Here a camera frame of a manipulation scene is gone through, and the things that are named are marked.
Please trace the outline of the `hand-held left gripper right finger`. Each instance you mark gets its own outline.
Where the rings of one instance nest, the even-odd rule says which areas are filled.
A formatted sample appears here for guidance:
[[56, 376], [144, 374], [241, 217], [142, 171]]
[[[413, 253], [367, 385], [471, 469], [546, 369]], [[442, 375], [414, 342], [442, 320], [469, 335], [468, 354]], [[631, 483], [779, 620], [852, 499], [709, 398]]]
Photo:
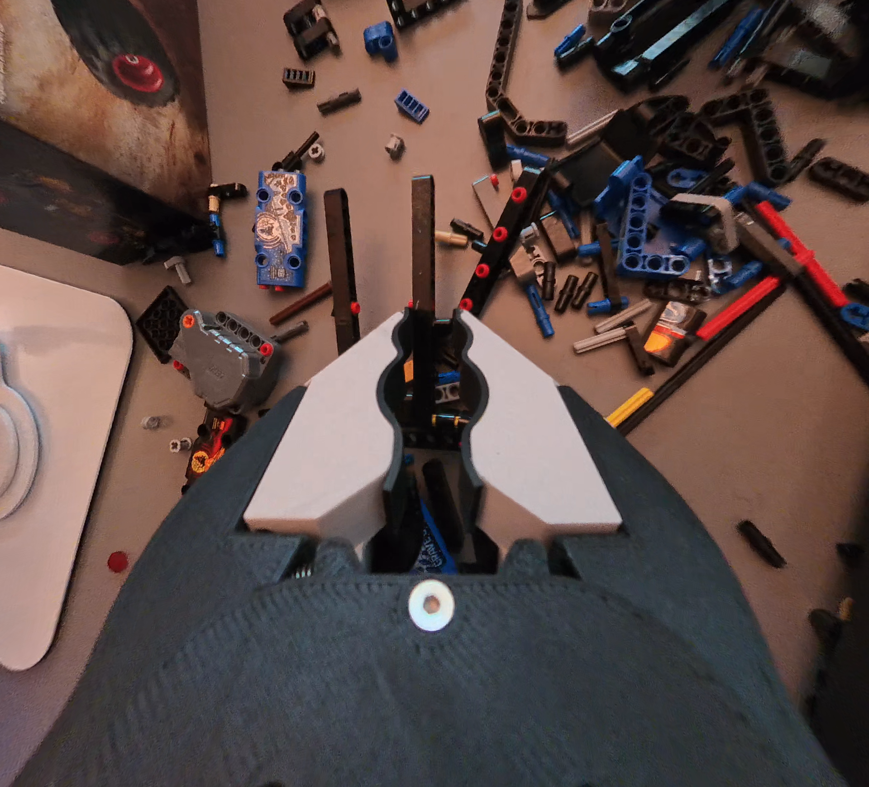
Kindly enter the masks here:
[[508, 552], [516, 542], [613, 534], [622, 516], [560, 385], [469, 312], [463, 362], [481, 398], [465, 448], [481, 494], [476, 526]]

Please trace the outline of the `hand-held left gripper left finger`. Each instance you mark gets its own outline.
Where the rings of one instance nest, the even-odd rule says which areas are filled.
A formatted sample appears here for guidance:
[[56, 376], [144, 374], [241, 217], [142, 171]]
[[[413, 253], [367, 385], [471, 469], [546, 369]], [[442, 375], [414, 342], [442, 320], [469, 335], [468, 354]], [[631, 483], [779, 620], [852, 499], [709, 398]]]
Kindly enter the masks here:
[[406, 357], [406, 321], [391, 315], [305, 384], [244, 512], [250, 530], [359, 547], [400, 528], [403, 441], [386, 384]]

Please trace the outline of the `long black toy beam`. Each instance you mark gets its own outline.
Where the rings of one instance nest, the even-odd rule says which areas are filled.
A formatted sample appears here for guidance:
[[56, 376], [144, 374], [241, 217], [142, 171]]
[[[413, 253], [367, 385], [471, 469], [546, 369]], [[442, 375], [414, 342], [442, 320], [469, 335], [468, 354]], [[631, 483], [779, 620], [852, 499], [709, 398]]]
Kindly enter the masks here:
[[354, 346], [361, 338], [357, 299], [349, 197], [342, 188], [323, 195], [325, 228], [329, 251], [335, 340], [338, 355]]
[[412, 366], [408, 421], [419, 447], [429, 442], [435, 407], [435, 181], [430, 174], [411, 180], [410, 327]]

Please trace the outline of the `orange flame toy panel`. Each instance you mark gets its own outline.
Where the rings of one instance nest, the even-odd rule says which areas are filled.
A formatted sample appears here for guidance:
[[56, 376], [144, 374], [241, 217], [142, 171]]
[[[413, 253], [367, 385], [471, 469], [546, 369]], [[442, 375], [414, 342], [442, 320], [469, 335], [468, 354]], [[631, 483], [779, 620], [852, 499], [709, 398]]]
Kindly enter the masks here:
[[185, 491], [207, 472], [231, 448], [248, 428], [245, 415], [217, 412], [206, 408], [205, 417], [197, 428], [185, 471]]

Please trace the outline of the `grey toy motor block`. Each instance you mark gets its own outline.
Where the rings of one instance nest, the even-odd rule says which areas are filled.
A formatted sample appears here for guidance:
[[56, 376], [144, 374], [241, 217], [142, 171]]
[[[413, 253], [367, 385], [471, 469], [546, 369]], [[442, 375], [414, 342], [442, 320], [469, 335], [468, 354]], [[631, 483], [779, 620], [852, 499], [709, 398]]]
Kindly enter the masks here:
[[194, 308], [181, 315], [169, 356], [210, 410], [230, 414], [266, 401], [284, 361], [276, 341], [237, 315]]

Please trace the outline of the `brown toy axle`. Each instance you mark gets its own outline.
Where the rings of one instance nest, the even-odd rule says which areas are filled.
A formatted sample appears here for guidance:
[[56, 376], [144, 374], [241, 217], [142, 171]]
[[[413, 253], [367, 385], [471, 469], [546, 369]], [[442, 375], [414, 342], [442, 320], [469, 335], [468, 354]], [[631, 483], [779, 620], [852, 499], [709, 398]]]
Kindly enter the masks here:
[[333, 284], [331, 281], [315, 288], [312, 292], [305, 294], [301, 298], [294, 300], [282, 309], [272, 315], [268, 322], [271, 326], [278, 326], [288, 321], [291, 317], [306, 312], [311, 307], [317, 305], [321, 301], [330, 298], [333, 294]]

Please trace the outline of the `black square toy tile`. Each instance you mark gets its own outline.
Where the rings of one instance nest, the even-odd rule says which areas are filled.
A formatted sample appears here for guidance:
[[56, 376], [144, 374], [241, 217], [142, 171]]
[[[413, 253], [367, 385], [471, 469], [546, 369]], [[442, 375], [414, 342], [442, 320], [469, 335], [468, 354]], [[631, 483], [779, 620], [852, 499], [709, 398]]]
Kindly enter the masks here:
[[167, 285], [135, 320], [136, 329], [161, 365], [172, 360], [170, 351], [188, 310], [177, 290]]

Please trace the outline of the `black beam with red pins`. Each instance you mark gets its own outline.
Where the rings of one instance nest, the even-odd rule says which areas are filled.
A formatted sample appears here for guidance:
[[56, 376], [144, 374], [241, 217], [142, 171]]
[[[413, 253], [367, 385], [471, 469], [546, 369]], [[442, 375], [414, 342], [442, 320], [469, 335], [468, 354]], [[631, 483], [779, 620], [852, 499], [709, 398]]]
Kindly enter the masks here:
[[549, 170], [523, 167], [460, 299], [460, 310], [476, 317], [482, 314], [495, 284], [509, 267], [521, 230], [532, 221], [535, 208], [546, 194], [549, 180]]

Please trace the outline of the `blue printed toy panel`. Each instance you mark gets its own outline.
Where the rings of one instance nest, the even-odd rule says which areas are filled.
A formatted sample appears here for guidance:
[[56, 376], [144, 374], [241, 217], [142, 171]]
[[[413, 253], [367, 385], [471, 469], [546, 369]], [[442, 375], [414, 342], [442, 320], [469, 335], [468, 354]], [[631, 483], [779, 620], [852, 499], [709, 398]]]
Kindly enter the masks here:
[[303, 289], [308, 261], [304, 174], [259, 173], [253, 232], [257, 285], [262, 289]]

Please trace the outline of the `short black toy beam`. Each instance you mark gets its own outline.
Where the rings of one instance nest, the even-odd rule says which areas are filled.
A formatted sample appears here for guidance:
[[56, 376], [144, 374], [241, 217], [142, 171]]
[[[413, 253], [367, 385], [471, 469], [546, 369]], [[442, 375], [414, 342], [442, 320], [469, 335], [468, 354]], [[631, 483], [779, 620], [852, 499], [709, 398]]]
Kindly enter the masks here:
[[753, 552], [767, 565], [775, 569], [783, 569], [787, 560], [780, 554], [769, 537], [750, 519], [743, 519], [736, 524], [736, 530]]

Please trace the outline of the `white document stand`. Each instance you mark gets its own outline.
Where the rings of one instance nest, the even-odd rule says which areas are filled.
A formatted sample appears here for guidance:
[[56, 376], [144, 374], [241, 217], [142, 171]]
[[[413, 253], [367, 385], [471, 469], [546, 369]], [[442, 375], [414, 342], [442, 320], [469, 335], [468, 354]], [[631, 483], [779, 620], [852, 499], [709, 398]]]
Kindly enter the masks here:
[[1, 662], [49, 651], [129, 360], [124, 308], [1, 268]]

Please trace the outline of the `pile of toy building pieces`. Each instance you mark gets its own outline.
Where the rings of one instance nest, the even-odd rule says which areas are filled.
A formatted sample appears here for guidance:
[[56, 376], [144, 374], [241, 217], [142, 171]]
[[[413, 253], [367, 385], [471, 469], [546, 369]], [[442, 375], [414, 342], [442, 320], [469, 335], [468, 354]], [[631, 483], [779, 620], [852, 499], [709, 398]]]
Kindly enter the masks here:
[[[795, 232], [780, 218], [788, 199], [779, 189], [808, 169], [826, 188], [867, 201], [867, 171], [835, 158], [812, 159], [822, 140], [788, 156], [768, 90], [757, 82], [690, 109], [683, 95], [658, 95], [616, 110], [568, 134], [562, 119], [533, 119], [508, 95], [521, 19], [545, 19], [570, 0], [505, 0], [485, 87], [487, 113], [479, 128], [494, 171], [523, 146], [558, 148], [529, 171], [542, 174], [540, 198], [555, 193], [592, 207], [605, 232], [598, 249], [604, 269], [605, 312], [627, 317], [610, 286], [616, 275], [638, 278], [676, 303], [677, 285], [703, 251], [725, 262], [734, 250], [754, 254], [767, 271], [736, 302], [688, 333], [700, 351], [657, 390], [643, 390], [608, 419], [627, 434], [723, 349], [786, 283], [867, 382], [867, 350], [853, 333], [867, 332], [867, 308], [850, 302]], [[712, 60], [716, 70], [760, 72], [824, 98], [867, 89], [867, 0], [764, 0], [750, 10]], [[554, 50], [561, 71], [592, 57], [607, 81], [629, 93], [665, 86], [688, 52], [726, 21], [743, 0], [588, 0], [587, 22]]]

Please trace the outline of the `blue angled toy piece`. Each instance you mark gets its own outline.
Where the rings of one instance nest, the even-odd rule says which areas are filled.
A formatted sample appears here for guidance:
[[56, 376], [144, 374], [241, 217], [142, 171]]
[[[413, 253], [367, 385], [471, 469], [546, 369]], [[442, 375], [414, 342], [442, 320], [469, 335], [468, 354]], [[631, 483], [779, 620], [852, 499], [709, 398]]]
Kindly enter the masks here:
[[381, 58], [391, 64], [399, 56], [394, 26], [389, 21], [371, 24], [363, 30], [363, 42], [366, 53], [372, 58]]

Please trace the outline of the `black toy connector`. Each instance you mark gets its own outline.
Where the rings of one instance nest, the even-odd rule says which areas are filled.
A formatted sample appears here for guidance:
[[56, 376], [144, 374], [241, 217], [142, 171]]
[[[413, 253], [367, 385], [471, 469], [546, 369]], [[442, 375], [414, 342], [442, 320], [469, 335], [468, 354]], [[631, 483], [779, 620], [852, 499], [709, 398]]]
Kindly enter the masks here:
[[341, 53], [340, 40], [321, 0], [300, 0], [282, 16], [284, 26], [303, 62], [323, 52]]

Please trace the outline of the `toy truck set box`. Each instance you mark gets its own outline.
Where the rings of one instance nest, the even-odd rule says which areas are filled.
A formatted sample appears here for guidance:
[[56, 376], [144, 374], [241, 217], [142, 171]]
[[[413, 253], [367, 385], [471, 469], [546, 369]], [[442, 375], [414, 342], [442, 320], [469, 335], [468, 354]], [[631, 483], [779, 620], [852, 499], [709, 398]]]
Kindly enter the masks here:
[[2, 230], [113, 264], [211, 249], [196, 0], [1, 0]]

